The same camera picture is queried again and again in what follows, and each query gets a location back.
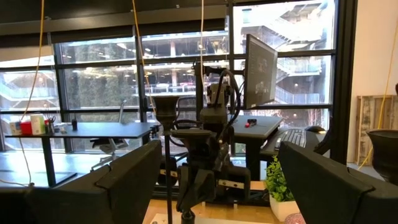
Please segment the black aluminium table frame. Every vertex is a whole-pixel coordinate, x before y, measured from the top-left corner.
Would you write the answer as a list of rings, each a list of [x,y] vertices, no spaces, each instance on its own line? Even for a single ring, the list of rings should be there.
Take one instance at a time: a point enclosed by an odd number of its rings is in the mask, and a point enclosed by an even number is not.
[[[179,193],[178,183],[172,186],[172,200],[177,200]],[[165,185],[155,185],[155,189],[152,194],[153,199],[167,199],[167,187]],[[268,194],[265,190],[263,181],[251,181],[251,189],[247,199],[244,198],[243,190],[228,189],[223,196],[217,196],[213,201],[207,201],[213,204],[225,204],[225,205],[250,205],[269,207]]]

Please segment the black metal candlestick holder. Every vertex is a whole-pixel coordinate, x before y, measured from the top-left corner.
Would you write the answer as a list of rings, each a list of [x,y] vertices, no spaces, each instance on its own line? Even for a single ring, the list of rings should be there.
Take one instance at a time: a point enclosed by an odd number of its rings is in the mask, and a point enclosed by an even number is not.
[[[386,181],[398,186],[398,130],[366,131],[373,145],[372,165]]]
[[[155,116],[157,121],[164,128],[165,136],[165,176],[167,186],[167,223],[172,224],[172,178],[170,161],[170,133],[174,121],[177,118],[177,100],[178,96],[155,96]]]
[[[180,139],[186,147],[186,140],[188,140],[190,138],[194,138],[194,139],[208,138],[211,136],[211,132],[207,131],[207,130],[201,130],[201,129],[183,129],[183,130],[172,131],[172,136],[177,139]],[[183,166],[189,166],[189,167],[193,168],[194,170],[198,170],[198,168],[188,165],[188,162]],[[181,212],[181,218],[186,221],[194,220],[195,214],[192,211],[192,208],[186,212],[183,212],[183,213]]]

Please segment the black keyboard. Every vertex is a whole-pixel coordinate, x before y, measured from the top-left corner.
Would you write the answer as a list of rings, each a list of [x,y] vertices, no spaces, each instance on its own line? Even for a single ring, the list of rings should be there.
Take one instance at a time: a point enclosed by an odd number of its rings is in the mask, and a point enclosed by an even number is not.
[[[275,144],[275,150],[279,150],[281,142],[291,142],[300,147],[305,147],[307,139],[305,131],[302,129],[288,129],[279,135]]]

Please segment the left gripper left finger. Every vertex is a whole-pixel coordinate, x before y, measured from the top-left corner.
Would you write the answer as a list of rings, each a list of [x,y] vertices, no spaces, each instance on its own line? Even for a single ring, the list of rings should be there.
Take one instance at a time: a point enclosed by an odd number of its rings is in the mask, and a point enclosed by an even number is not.
[[[153,140],[55,188],[0,188],[0,224],[142,224],[159,175]]]

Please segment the black computer monitor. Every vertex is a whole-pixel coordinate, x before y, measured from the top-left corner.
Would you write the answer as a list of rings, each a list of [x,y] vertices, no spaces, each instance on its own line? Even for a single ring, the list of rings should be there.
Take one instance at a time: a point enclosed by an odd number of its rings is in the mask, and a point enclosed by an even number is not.
[[[275,100],[278,51],[248,34],[245,55],[244,108],[248,110]]]

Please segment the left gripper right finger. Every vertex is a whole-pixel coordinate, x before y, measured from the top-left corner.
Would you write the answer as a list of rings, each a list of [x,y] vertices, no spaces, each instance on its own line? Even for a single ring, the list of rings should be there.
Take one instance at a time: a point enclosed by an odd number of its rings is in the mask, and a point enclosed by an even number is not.
[[[291,142],[279,161],[307,224],[398,224],[398,186]]]

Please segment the pink mercury glass votive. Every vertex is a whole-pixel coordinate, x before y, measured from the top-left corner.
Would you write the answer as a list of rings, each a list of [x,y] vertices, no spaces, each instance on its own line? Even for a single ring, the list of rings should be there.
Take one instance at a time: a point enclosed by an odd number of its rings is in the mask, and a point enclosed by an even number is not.
[[[301,213],[293,213],[285,218],[284,224],[306,224],[306,222]]]

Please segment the black office table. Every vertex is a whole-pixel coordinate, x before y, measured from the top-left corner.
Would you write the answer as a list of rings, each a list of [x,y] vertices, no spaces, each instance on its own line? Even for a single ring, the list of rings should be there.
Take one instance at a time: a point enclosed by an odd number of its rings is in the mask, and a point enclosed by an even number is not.
[[[76,176],[76,173],[71,173],[59,182],[56,180],[55,171],[52,159],[52,148],[50,138],[123,138],[123,139],[139,139],[142,138],[142,143],[149,142],[150,132],[155,123],[112,123],[112,122],[91,122],[78,123],[77,130],[74,131],[72,126],[65,126],[66,133],[55,134],[41,134],[41,135],[5,135],[6,138],[41,138],[42,148],[44,153],[45,168],[47,174],[47,182],[49,187],[55,187],[62,182]]]

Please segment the black sit-stand desk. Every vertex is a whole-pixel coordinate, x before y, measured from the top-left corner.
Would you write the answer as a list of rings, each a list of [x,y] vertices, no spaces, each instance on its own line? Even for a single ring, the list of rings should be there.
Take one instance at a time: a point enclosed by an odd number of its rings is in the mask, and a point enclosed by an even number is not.
[[[246,128],[247,119],[257,119],[257,124]],[[306,134],[304,148],[313,149],[323,141],[326,131],[312,133],[305,128],[282,128],[282,118],[275,116],[239,116],[234,122],[234,141],[245,145],[246,167],[251,171],[252,180],[261,179],[261,162],[270,163],[272,157],[278,155],[275,144],[280,134],[288,129],[302,129]]]

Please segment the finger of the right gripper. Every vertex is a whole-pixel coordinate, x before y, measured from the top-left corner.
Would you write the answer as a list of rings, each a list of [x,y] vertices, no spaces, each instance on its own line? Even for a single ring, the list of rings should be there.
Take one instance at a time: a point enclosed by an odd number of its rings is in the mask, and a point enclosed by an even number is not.
[[[212,170],[194,170],[189,166],[180,166],[178,185],[178,212],[186,212],[197,204],[212,201],[216,197],[216,179]]]

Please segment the small green potted plant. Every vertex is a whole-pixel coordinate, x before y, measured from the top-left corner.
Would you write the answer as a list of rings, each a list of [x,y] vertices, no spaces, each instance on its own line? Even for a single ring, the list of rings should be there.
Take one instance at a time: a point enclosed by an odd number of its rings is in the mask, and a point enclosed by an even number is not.
[[[285,222],[289,215],[300,212],[294,196],[287,186],[287,181],[277,156],[272,157],[272,161],[266,169],[265,183],[269,193],[271,210],[278,221]]]

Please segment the black rig post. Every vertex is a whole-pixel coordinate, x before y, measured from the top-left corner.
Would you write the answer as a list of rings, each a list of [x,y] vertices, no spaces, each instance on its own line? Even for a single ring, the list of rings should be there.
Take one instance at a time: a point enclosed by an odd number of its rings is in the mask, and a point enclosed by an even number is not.
[[[358,0],[336,0],[330,157],[346,164]]]

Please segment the black mesh office chair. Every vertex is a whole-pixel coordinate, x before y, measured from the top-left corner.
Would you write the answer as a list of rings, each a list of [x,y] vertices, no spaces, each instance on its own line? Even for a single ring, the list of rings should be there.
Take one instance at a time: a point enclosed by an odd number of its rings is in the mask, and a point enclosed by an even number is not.
[[[196,97],[182,96],[177,101],[177,124],[175,129],[192,129],[197,128],[196,123]]]

